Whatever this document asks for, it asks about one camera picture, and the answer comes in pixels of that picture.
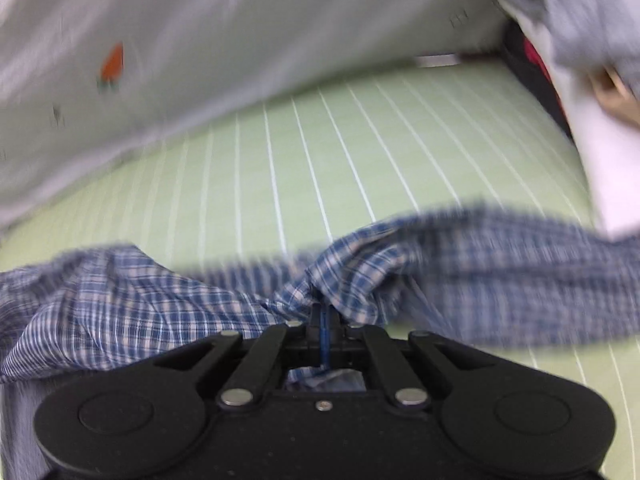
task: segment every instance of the silver screw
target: silver screw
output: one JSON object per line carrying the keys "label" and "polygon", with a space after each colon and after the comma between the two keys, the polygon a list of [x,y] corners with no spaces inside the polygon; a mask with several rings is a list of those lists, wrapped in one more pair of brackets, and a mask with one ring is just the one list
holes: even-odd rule
{"label": "silver screw", "polygon": [[334,404],[330,400],[318,400],[316,402],[316,410],[319,412],[328,412]]}
{"label": "silver screw", "polygon": [[396,400],[403,406],[418,406],[428,398],[427,392],[420,388],[402,388],[396,391]]}
{"label": "silver screw", "polygon": [[254,395],[244,388],[231,388],[222,392],[220,400],[227,406],[244,406],[254,400]]}

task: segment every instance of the gray blanket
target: gray blanket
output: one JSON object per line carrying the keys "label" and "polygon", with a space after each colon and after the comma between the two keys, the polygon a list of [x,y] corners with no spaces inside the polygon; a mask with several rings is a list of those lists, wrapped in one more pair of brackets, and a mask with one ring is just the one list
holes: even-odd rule
{"label": "gray blanket", "polygon": [[640,0],[507,0],[545,23],[560,65],[613,66],[640,98]]}

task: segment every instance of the green mattress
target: green mattress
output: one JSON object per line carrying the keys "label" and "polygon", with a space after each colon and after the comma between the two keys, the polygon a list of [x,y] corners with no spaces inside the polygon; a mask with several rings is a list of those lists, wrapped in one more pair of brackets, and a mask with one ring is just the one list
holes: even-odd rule
{"label": "green mattress", "polygon": [[[292,253],[389,215],[478,200],[592,225],[576,150],[500,62],[398,68],[149,146],[12,229],[0,269],[128,241],[180,271]],[[492,351],[605,396],[618,430],[604,472],[636,479],[638,339]]]}

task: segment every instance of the checkered cloth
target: checkered cloth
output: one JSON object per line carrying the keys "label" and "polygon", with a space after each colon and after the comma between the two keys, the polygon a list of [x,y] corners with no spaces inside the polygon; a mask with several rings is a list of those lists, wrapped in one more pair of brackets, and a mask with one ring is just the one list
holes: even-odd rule
{"label": "checkered cloth", "polygon": [[256,337],[323,296],[468,344],[575,344],[640,327],[640,238],[478,207],[378,222],[302,254],[178,275],[133,246],[0,274],[0,381],[108,370],[224,329]]}

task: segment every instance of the blue strip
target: blue strip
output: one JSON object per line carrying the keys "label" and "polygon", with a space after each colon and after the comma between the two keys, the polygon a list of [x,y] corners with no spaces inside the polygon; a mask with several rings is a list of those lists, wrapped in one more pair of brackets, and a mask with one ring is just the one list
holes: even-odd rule
{"label": "blue strip", "polygon": [[320,362],[325,370],[329,369],[329,346],[331,346],[329,306],[324,304],[320,309]]}

